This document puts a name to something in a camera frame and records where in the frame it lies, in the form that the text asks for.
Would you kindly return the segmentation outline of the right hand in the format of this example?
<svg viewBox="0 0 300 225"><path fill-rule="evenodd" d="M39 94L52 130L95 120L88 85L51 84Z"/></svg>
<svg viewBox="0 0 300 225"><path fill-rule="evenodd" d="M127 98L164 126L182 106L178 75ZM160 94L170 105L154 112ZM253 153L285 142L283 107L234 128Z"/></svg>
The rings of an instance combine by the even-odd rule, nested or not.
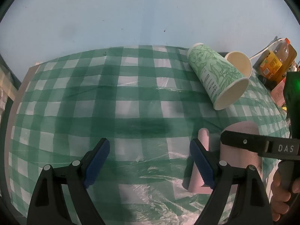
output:
<svg viewBox="0 0 300 225"><path fill-rule="evenodd" d="M276 170L271 184L271 191L273 193L271 198L271 213L273 221L278 221L281 215L289 211L287 202L291 198L291 193L281 186L281 179L279 170Z"/></svg>

